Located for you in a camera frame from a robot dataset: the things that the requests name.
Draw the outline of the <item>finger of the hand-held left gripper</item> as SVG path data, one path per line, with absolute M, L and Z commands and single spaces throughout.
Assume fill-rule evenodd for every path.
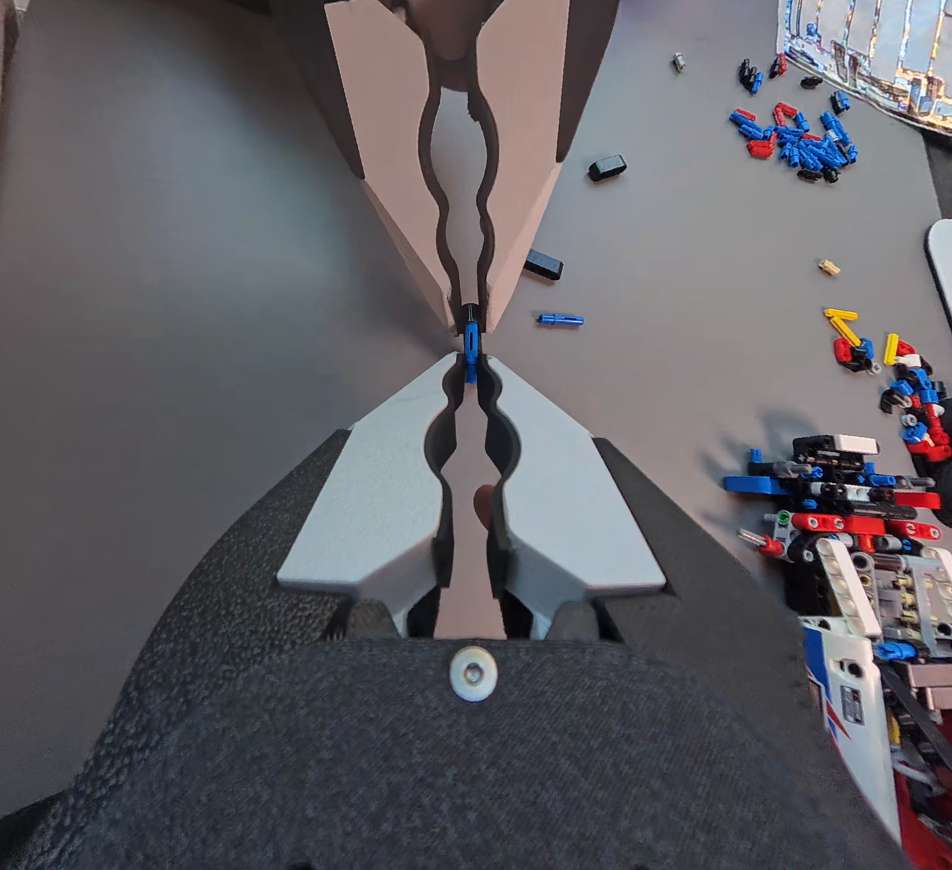
M 570 0 L 502 0 L 471 52 L 470 101 L 482 128 L 477 288 L 492 333 L 512 298 L 561 171 L 557 156 Z
M 378 0 L 324 7 L 351 117 L 363 189 L 437 318 L 456 333 L 440 260 L 441 210 L 419 153 L 430 78 L 421 38 Z

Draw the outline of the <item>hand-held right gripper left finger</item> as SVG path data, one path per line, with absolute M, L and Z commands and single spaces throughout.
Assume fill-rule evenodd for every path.
M 460 354 L 415 377 L 349 430 L 277 571 L 286 589 L 387 606 L 404 637 L 427 635 L 428 608 L 453 566 L 451 492 Z

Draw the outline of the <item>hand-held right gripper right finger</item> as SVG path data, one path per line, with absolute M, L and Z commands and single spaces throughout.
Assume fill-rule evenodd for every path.
M 507 638 L 544 638 L 569 602 L 652 595 L 665 577 L 593 435 L 482 355 L 484 449 L 498 472 L 486 566 Z

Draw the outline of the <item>grey desk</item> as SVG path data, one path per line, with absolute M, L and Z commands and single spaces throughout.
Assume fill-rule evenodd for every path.
M 593 435 L 665 586 L 494 640 L 277 582 L 351 426 L 459 351 L 274 17 L 32 0 L 2 131 L 2 812 L 63 795 L 19 868 L 908 867 L 800 621 L 691 516 L 708 448 L 876 423 L 821 305 L 950 367 L 921 132 L 855 102 L 823 189 L 728 129 L 776 8 L 618 5 L 541 219 L 567 285 L 518 280 L 487 352 Z

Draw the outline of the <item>person's left hand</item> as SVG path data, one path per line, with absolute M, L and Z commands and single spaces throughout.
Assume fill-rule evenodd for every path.
M 444 63 L 467 54 L 488 0 L 406 0 L 405 22 Z

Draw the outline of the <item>toy brick race car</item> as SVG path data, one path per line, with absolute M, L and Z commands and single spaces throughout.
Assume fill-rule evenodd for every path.
M 739 536 L 781 564 L 826 731 L 915 868 L 951 864 L 950 550 L 920 519 L 929 477 L 876 471 L 868 437 L 815 435 L 789 459 L 752 449 L 726 491 L 775 504 Z

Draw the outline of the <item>pile of blue red pins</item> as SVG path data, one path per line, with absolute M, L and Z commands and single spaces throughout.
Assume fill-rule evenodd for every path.
M 734 109 L 727 119 L 743 139 L 751 159 L 775 160 L 793 170 L 804 183 L 832 186 L 859 158 L 858 147 L 841 120 L 850 106 L 846 92 L 835 90 L 819 116 L 818 128 L 811 126 L 803 108 L 785 101 L 775 103 L 767 123 L 743 108 Z

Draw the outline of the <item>silver sticker sheet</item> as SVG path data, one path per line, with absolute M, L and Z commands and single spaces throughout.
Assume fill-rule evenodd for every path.
M 779 0 L 777 51 L 936 134 L 951 132 L 951 0 Z

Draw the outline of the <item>pile of mixed coloured pieces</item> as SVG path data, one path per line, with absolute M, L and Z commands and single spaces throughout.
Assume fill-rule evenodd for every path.
M 860 336 L 858 313 L 827 308 L 824 318 L 835 333 L 832 342 L 839 367 L 855 375 L 873 376 L 885 385 L 879 410 L 898 419 L 899 437 L 921 476 L 937 477 L 950 463 L 950 391 L 934 375 L 930 362 L 897 333 L 887 334 L 881 351 L 874 340 Z

